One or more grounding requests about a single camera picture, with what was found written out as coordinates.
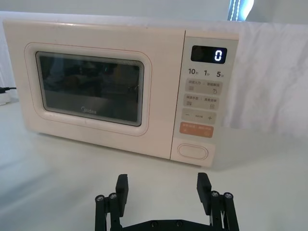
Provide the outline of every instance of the microwave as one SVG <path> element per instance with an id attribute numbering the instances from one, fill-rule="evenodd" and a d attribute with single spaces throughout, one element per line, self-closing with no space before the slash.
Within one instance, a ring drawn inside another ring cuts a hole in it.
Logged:
<path id="1" fill-rule="evenodd" d="M 3 26 L 28 129 L 212 165 L 238 35 L 18 20 Z"/>

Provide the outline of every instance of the button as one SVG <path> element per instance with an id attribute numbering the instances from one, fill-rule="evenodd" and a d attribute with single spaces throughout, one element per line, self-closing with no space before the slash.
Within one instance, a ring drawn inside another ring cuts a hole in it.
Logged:
<path id="1" fill-rule="evenodd" d="M 206 112 L 206 111 L 199 111 L 190 108 L 184 108 L 182 110 L 182 117 L 183 120 L 188 120 L 197 123 L 203 124 L 215 124 L 216 121 L 216 113 L 215 112 Z"/>
<path id="2" fill-rule="evenodd" d="M 210 96 L 185 94 L 184 106 L 201 108 L 201 109 L 206 109 L 206 110 L 218 110 L 219 98 L 210 97 Z"/>
<path id="3" fill-rule="evenodd" d="M 214 133 L 214 127 L 201 124 L 181 122 L 180 133 L 212 138 Z"/>
<path id="4" fill-rule="evenodd" d="M 208 95 L 220 95 L 222 82 L 189 78 L 186 81 L 185 90 Z"/>
<path id="5" fill-rule="evenodd" d="M 195 146 L 190 144 L 181 144 L 178 147 L 178 153 L 182 156 L 203 160 L 207 158 L 208 151 L 201 146 Z"/>

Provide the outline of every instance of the oval button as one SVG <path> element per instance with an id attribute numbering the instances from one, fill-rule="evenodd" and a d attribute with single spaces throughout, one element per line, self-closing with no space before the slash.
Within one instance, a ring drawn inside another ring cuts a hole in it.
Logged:
<path id="1" fill-rule="evenodd" d="M 199 160 L 207 158 L 208 155 L 206 148 L 189 144 L 180 145 L 178 147 L 178 153 L 182 156 Z"/>

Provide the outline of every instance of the screw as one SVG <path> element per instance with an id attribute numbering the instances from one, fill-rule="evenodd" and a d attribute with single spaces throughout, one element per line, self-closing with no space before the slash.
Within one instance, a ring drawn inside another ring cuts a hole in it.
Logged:
<path id="1" fill-rule="evenodd" d="M 151 222 L 151 227 L 157 227 L 158 226 L 158 222 L 155 220 L 155 221 L 152 221 Z"/>
<path id="2" fill-rule="evenodd" d="M 229 192 L 226 192 L 225 197 L 227 197 L 228 199 L 231 199 L 231 198 L 233 198 L 233 195 Z"/>
<path id="3" fill-rule="evenodd" d="M 183 221 L 178 220 L 178 221 L 177 221 L 177 226 L 178 226 L 178 227 L 182 227 L 182 226 L 183 226 Z"/>
<path id="4" fill-rule="evenodd" d="M 103 199 L 104 199 L 104 196 L 97 196 L 95 200 L 96 200 L 96 201 L 101 201 L 101 200 L 103 200 Z"/>
<path id="5" fill-rule="evenodd" d="M 212 196 L 214 196 L 214 197 L 219 196 L 219 193 L 216 192 L 216 191 L 213 191 L 213 192 L 212 192 Z"/>
<path id="6" fill-rule="evenodd" d="M 110 197 L 110 199 L 115 199 L 116 198 L 116 194 L 115 193 L 111 194 L 109 197 Z"/>

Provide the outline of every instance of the white fabric backdrop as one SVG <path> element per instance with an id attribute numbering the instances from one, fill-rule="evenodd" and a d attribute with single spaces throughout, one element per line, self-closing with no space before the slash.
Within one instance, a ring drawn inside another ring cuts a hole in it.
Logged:
<path id="1" fill-rule="evenodd" d="M 0 20 L 5 18 L 183 26 L 239 33 L 240 42 L 223 124 L 231 128 L 251 128 L 308 137 L 308 26 L 0 12 Z M 13 74 L 2 25 L 0 48 L 0 78 L 5 85 L 12 85 Z"/>

